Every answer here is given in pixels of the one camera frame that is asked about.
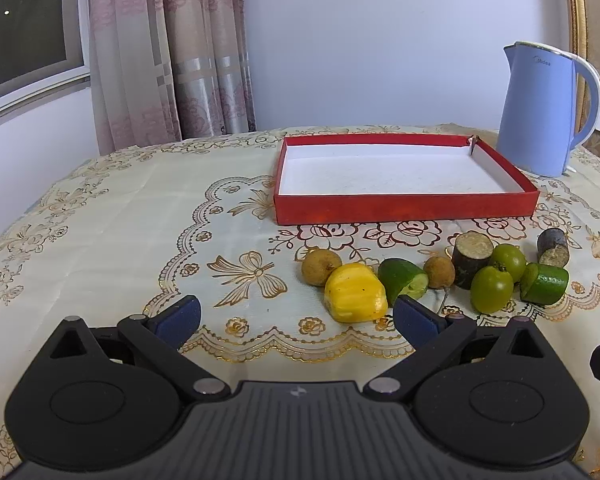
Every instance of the gold mirror frame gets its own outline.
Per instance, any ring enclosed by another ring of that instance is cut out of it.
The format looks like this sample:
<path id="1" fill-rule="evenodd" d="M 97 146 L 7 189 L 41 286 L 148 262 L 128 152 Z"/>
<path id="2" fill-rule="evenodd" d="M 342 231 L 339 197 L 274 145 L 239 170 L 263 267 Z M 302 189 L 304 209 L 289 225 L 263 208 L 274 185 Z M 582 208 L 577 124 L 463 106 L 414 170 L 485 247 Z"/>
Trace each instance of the gold mirror frame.
<path id="1" fill-rule="evenodd" d="M 574 54 L 587 59 L 589 37 L 587 35 L 587 8 L 585 0 L 569 0 L 569 42 Z M 578 76 L 576 87 L 576 124 L 584 122 L 585 83 Z"/>

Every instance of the curtain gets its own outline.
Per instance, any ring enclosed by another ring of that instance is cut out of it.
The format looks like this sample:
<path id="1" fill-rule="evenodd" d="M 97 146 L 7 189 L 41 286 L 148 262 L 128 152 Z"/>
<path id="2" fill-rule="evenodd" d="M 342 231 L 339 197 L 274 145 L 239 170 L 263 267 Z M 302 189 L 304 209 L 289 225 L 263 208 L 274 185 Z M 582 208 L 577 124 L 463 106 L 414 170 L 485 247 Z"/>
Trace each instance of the curtain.
<path id="1" fill-rule="evenodd" d="M 254 131 L 243 0 L 90 0 L 100 153 Z"/>

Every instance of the tablecloth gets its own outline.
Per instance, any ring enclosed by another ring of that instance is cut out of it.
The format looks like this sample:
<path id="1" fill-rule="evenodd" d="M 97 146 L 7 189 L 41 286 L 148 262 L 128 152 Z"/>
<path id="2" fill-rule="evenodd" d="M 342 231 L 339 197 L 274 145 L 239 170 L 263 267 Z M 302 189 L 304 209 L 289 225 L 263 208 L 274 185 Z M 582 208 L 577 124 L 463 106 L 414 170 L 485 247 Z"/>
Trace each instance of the tablecloth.
<path id="1" fill-rule="evenodd" d="M 485 316 L 468 293 L 430 290 L 422 303 L 441 314 L 461 310 L 481 325 L 532 317 L 591 406 L 578 459 L 600 467 L 600 383 L 589 357 L 600 344 L 600 159 L 575 150 L 575 174 L 530 176 L 541 191 L 531 218 L 278 226 L 272 187 L 286 135 L 348 132 L 494 133 L 461 128 L 357 126 L 289 128 L 127 148 L 87 161 L 56 183 L 0 237 L 0 476 L 18 461 L 3 425 L 4 403 L 58 322 L 77 314 L 112 326 L 135 312 L 155 315 L 196 294 L 202 323 L 183 351 L 235 386 L 239 380 L 356 380 L 363 384 L 413 351 L 391 313 L 376 322 L 334 322 L 320 290 L 299 277 L 310 248 L 344 262 L 375 265 L 389 256 L 422 264 L 477 230 L 535 257 L 538 234 L 568 236 L 570 285 L 559 303 L 538 307 L 517 293 Z"/>

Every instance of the kettle handle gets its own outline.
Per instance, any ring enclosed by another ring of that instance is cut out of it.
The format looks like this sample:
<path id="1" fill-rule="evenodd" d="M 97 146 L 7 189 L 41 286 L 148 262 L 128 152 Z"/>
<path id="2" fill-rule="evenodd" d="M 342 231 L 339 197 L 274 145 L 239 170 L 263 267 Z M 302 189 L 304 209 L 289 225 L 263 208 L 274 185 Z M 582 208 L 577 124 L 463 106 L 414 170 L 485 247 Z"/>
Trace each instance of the kettle handle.
<path id="1" fill-rule="evenodd" d="M 585 140 L 589 139 L 593 130 L 596 129 L 596 122 L 598 122 L 598 117 L 600 115 L 600 75 L 586 59 L 576 54 L 572 54 L 571 52 L 565 52 L 565 54 L 573 59 L 576 74 L 581 74 L 583 76 L 584 80 L 589 85 L 589 92 L 591 95 L 589 117 L 579 133 L 573 136 L 570 147 L 570 150 L 572 150 L 578 144 L 582 144 Z"/>

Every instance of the electric kettle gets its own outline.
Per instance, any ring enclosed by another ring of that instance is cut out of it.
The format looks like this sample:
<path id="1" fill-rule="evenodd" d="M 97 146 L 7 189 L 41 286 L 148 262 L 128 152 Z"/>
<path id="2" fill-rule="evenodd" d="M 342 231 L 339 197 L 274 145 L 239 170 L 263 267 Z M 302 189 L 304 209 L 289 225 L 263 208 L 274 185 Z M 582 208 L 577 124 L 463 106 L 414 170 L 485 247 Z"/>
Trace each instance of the electric kettle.
<path id="1" fill-rule="evenodd" d="M 553 46 L 517 41 L 506 46 L 511 76 L 496 150 L 522 170 L 564 173 L 571 150 L 593 133 L 600 114 L 600 76 L 580 56 Z M 589 85 L 589 117 L 579 133 L 576 74 Z"/>

